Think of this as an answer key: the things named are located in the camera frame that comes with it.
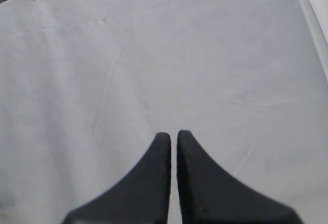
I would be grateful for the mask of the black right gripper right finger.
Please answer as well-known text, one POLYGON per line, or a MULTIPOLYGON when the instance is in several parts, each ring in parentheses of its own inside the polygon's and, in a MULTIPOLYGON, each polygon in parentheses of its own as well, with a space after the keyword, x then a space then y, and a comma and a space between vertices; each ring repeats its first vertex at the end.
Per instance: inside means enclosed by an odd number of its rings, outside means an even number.
POLYGON ((243 184, 203 149, 191 131, 177 135, 182 223, 302 223, 291 207, 243 184))

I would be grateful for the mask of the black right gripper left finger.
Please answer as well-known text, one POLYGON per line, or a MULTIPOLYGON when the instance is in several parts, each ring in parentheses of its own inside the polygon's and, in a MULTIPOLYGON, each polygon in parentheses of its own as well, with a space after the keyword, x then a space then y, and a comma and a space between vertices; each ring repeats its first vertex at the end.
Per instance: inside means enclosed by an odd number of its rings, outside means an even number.
POLYGON ((167 223, 170 190, 171 139, 159 132, 124 178, 70 211, 63 223, 167 223))

